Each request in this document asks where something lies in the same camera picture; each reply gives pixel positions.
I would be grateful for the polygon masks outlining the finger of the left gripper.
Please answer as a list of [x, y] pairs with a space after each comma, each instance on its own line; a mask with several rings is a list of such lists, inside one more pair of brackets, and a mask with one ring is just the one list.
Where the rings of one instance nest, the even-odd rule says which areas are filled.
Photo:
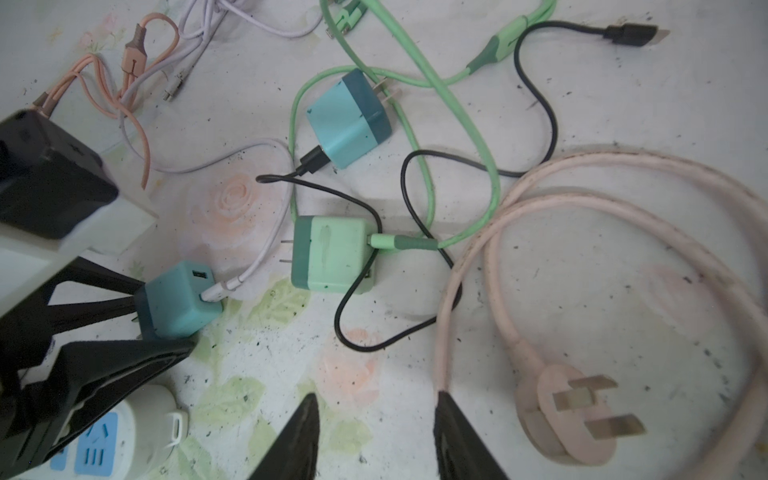
[[1, 476], [51, 459], [138, 388], [188, 358], [190, 339], [84, 341], [62, 346], [44, 381], [20, 384], [1, 361]]
[[57, 334], [132, 313], [144, 285], [77, 258], [11, 309], [11, 346], [46, 348]]

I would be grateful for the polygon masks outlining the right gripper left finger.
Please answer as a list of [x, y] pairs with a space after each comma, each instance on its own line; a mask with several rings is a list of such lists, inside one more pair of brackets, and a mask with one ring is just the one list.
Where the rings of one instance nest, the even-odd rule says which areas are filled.
[[315, 393], [308, 393], [249, 479], [314, 479], [319, 437], [318, 399]]

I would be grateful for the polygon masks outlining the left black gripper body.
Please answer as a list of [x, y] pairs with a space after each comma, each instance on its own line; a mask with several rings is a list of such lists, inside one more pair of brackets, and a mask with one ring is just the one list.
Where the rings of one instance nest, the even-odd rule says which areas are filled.
[[118, 197], [101, 157], [33, 110], [1, 122], [1, 222], [61, 240]]

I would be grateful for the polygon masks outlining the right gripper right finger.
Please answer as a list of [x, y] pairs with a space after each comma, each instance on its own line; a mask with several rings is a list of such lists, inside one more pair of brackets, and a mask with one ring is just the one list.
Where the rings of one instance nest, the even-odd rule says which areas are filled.
[[440, 479], [508, 479], [447, 391], [438, 392], [433, 433]]

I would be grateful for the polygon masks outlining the white blue power strip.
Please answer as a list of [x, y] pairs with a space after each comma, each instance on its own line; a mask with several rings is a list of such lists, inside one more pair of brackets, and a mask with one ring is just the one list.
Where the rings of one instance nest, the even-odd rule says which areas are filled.
[[145, 385], [20, 479], [138, 479], [187, 437], [189, 414], [161, 385]]

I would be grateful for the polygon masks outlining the teal charger plug light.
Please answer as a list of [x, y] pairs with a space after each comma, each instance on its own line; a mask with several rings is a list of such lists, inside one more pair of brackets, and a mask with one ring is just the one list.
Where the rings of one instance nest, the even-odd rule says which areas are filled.
[[145, 283], [134, 294], [142, 338], [189, 338], [217, 319], [223, 312], [223, 303], [201, 298], [214, 284], [211, 268], [192, 261], [179, 262]]

